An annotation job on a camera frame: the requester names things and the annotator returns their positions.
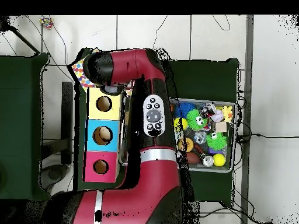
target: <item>plastic bin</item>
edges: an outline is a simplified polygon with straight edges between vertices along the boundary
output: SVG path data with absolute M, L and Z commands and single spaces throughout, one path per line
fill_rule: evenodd
M 222 102 L 222 101 L 209 101 L 209 100 L 192 100 L 192 99 L 169 99 L 171 104 L 177 106 L 179 103 L 183 102 L 191 102 L 195 104 L 198 108 L 204 105 L 207 102 L 212 102 L 216 107 L 224 107 L 224 106 L 232 106 L 232 114 L 233 119 L 232 123 L 227 123 L 227 132 L 223 132 L 222 134 L 227 137 L 227 147 L 224 150 L 224 156 L 226 158 L 225 164 L 221 167 L 217 167 L 212 165 L 211 167 L 205 167 L 202 163 L 198 164 L 189 164 L 189 170 L 193 171 L 202 171 L 202 172 L 215 172 L 215 173 L 229 173 L 234 166 L 234 157 L 235 157 L 235 143 L 237 137 L 237 105 L 235 103 L 230 102 Z M 184 131 L 184 136 L 189 137 L 193 140 L 195 135 L 195 131 L 188 128 Z M 208 153 L 208 146 L 206 143 L 200 145 L 201 148 Z M 198 153 L 195 148 L 192 149 L 192 152 Z

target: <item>control buttons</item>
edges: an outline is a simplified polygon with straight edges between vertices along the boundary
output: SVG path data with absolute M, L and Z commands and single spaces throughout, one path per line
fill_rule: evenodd
M 160 123 L 156 123 L 155 124 L 155 128 L 158 129 L 158 130 L 160 130 L 162 128 L 162 125 Z
M 143 131 L 149 137 L 165 132 L 164 103 L 157 94 L 148 95 L 143 101 Z
M 153 129 L 153 126 L 152 126 L 152 124 L 148 124 L 147 125 L 147 129 L 150 131 L 151 129 Z
M 156 110 L 156 109 L 152 109 L 150 111 L 148 111 L 147 113 L 147 121 L 154 123 L 154 122 L 158 122 L 161 119 L 161 113 Z

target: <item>yellow panel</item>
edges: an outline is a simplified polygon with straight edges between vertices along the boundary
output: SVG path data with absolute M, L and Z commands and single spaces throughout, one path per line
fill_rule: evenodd
M 112 101 L 112 108 L 103 112 L 96 107 L 96 101 L 101 96 L 107 96 Z M 89 119 L 90 120 L 119 120 L 120 119 L 121 96 L 104 94 L 96 87 L 89 88 Z

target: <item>blue panel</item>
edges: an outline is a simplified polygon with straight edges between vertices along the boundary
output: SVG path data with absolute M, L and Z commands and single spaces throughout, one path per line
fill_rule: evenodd
M 107 126 L 112 130 L 113 138 L 107 145 L 98 145 L 92 138 L 94 130 L 99 126 Z M 119 137 L 119 122 L 109 120 L 88 120 L 87 151 L 117 151 L 117 139 Z

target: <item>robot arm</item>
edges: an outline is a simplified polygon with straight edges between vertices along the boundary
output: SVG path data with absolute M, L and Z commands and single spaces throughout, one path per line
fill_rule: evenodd
M 71 207 L 76 211 L 67 210 L 73 212 L 72 224 L 181 224 L 173 122 L 157 54 L 151 49 L 97 52 L 84 59 L 83 68 L 91 82 L 103 87 L 135 80 L 127 170 L 137 171 L 138 178 L 130 186 L 84 192 L 78 208 Z M 128 174 L 124 184 L 131 181 Z

